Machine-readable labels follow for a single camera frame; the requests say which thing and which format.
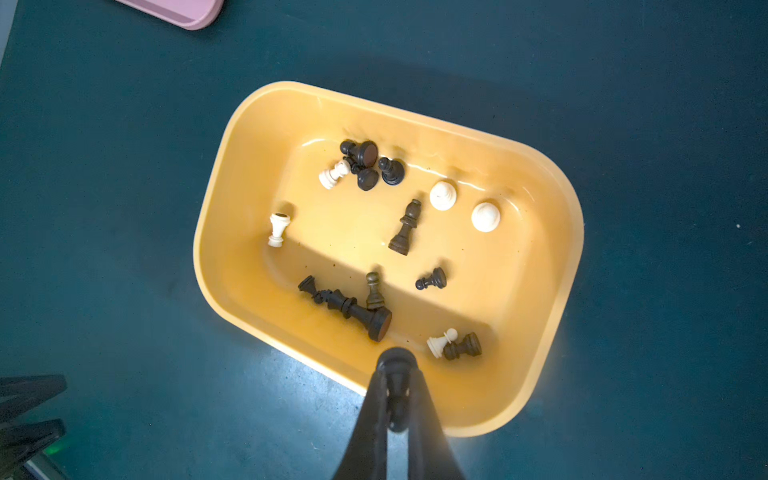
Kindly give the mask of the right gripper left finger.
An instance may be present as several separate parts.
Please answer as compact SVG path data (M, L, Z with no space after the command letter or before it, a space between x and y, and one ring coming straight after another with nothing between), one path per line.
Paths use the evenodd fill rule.
M377 369L333 479L385 479L389 414L386 374Z

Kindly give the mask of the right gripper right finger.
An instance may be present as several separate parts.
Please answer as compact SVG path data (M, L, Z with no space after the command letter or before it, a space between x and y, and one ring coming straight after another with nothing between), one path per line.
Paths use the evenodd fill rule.
M408 478L464 479L419 369L410 374L408 409Z

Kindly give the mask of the brown bishop chess piece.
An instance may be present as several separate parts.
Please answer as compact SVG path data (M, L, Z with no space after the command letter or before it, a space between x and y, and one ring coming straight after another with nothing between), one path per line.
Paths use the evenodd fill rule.
M400 218L402 224L400 231L389 241L388 248L407 256L410 250L410 236L418 225L421 216L422 204L418 199L413 199L406 207L404 215Z

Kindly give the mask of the white rook chess piece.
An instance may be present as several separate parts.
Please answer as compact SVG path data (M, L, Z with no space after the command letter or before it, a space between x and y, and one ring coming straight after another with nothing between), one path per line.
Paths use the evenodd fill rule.
M284 242L284 232L291 223L288 214L275 212L270 215L271 233L268 237L268 245L272 248L280 248Z

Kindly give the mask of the white pawn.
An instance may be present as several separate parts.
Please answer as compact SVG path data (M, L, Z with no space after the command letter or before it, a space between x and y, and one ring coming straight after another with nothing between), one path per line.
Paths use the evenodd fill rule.
M337 162L332 168L323 170L318 179L321 185L327 189L333 189L338 182L351 172L351 166L346 159Z
M438 211L450 210L458 198L457 190L448 181L438 181L429 192L429 200L433 208Z
M501 212L499 208L491 202L477 204L471 213L473 227L483 233L494 231L499 226L500 221Z

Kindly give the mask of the black bishop chess piece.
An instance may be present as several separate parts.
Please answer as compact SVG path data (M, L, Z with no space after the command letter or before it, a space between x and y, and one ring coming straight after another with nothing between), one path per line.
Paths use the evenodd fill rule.
M361 168L373 167L379 158L378 146L371 140L361 143L345 140L340 144L340 151L351 165L358 165Z

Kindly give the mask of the brown pawn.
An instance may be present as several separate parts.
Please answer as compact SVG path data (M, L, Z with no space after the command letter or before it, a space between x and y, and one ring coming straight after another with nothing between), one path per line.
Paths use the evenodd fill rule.
M381 292L381 276L377 271L371 271L366 274L366 282L369 288L369 294L366 298L366 307L370 310L376 310L385 306L385 299Z
M477 357L482 354L482 346L475 332L470 332L459 342L449 342L443 348L443 357L449 361L462 355Z

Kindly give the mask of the black pawn pair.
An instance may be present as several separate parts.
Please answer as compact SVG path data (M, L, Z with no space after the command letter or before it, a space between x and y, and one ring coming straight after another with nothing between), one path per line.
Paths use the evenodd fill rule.
M362 191L372 190L380 179L380 174L374 167L367 167L363 163L351 160L350 169L356 176L358 188Z

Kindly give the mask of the black king chess piece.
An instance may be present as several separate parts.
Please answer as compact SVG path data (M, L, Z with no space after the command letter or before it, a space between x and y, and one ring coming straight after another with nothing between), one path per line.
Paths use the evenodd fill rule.
M299 283L298 290L309 294L315 304L325 304L329 310L339 311L345 319L354 318L360 322L375 342L383 340L391 324L392 312L388 308L365 308L355 297L347 297L339 289L318 290L312 275Z

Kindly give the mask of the black pawn chess piece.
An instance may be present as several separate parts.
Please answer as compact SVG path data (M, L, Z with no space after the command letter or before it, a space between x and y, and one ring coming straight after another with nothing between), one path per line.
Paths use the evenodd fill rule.
M400 184L405 177L405 168L401 161L381 157L378 160L382 180L391 186Z

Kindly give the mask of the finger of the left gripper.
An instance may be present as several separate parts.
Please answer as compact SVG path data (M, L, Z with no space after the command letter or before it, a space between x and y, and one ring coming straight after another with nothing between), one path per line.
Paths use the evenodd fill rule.
M1 378L1 422L8 423L65 391L63 375Z
M1 429L1 473L10 474L66 434L62 420L47 420Z

